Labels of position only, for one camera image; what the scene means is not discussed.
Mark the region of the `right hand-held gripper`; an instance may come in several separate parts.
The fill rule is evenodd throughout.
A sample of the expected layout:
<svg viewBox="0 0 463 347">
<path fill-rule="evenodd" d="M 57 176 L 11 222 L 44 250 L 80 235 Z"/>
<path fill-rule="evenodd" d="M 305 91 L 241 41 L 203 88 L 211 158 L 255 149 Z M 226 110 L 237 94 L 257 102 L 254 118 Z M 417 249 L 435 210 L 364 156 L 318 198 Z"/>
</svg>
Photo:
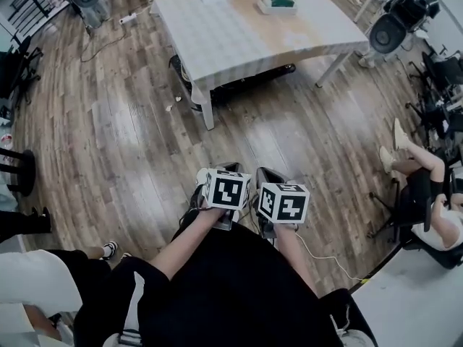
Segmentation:
<svg viewBox="0 0 463 347">
<path fill-rule="evenodd" d="M 256 171 L 258 199 L 255 214 L 260 235 L 275 239 L 275 224 L 298 226 L 305 222 L 310 192 L 275 170 L 260 167 Z"/>
</svg>

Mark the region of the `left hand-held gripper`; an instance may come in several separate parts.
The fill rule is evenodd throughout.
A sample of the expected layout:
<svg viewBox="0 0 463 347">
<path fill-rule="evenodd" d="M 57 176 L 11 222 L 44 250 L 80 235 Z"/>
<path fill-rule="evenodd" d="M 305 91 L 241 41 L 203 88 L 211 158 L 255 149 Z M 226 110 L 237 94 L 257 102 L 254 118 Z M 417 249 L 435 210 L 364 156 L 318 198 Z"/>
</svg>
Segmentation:
<svg viewBox="0 0 463 347">
<path fill-rule="evenodd" d="M 241 163 L 226 162 L 213 168 L 201 168 L 196 174 L 196 190 L 190 200 L 191 210 L 225 210 L 214 228 L 230 231 L 238 223 L 239 212 L 250 198 L 252 175 L 245 173 Z"/>
</svg>

